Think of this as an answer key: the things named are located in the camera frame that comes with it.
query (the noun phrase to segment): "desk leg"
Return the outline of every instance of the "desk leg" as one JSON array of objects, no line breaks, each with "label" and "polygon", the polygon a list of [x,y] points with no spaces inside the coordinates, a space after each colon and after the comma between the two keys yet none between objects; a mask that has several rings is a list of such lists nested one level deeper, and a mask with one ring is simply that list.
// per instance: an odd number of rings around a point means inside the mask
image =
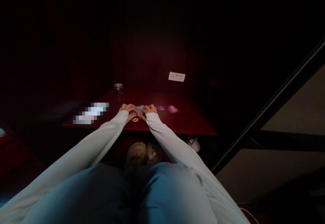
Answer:
[{"label": "desk leg", "polygon": [[185,143],[188,143],[190,141],[190,139],[191,139],[192,136],[193,136],[192,134],[189,134],[189,136],[187,137],[187,140],[186,140]]}]

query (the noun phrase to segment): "hand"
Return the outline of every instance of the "hand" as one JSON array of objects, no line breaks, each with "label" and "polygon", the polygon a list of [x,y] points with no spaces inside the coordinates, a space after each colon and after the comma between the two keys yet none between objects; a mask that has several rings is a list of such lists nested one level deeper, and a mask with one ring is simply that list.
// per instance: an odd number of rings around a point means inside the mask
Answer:
[{"label": "hand", "polygon": [[143,114],[148,114],[148,113],[158,113],[157,112],[157,108],[154,105],[149,105],[149,106],[145,106],[143,107],[141,113],[140,113],[140,117],[142,120],[144,120],[145,122],[147,122],[145,116]]},{"label": "hand", "polygon": [[129,122],[129,121],[131,121],[134,117],[136,117],[136,115],[137,115],[137,113],[138,113],[138,111],[137,111],[135,105],[133,105],[133,104],[128,104],[128,105],[123,104],[122,107],[119,109],[119,112],[120,112],[121,110],[126,110],[128,113],[130,113],[131,111],[134,112],[134,113],[132,113],[132,114],[130,114],[130,115],[128,116],[128,118],[126,119],[125,122]]}]

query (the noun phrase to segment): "black frame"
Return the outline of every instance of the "black frame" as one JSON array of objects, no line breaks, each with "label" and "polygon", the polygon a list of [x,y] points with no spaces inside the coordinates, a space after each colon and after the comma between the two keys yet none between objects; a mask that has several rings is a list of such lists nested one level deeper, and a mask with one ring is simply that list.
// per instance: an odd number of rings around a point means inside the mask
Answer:
[{"label": "black frame", "polygon": [[325,37],[287,78],[254,119],[232,142],[230,147],[214,164],[211,171],[216,175],[245,143],[311,78],[325,63]]}]

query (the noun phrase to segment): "beige wall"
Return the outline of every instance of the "beige wall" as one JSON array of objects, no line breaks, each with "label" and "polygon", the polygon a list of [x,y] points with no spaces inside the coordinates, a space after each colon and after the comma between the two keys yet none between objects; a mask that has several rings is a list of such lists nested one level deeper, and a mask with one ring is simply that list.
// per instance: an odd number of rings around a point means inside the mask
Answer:
[{"label": "beige wall", "polygon": [[325,135],[325,65],[285,103],[262,130]]},{"label": "beige wall", "polygon": [[325,152],[242,149],[216,175],[235,202],[251,202],[325,166]]},{"label": "beige wall", "polygon": [[[325,65],[262,130],[325,135]],[[250,202],[321,167],[323,152],[242,149],[216,177],[237,203]]]}]

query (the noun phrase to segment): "wall outlet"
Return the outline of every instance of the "wall outlet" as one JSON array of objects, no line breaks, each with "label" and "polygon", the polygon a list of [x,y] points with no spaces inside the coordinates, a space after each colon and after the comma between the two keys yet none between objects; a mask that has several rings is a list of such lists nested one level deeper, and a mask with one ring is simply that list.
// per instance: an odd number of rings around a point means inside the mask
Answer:
[{"label": "wall outlet", "polygon": [[174,73],[174,72],[170,72],[169,73],[168,80],[178,81],[178,82],[184,82],[184,79],[185,79],[185,74],[182,74],[182,73]]}]

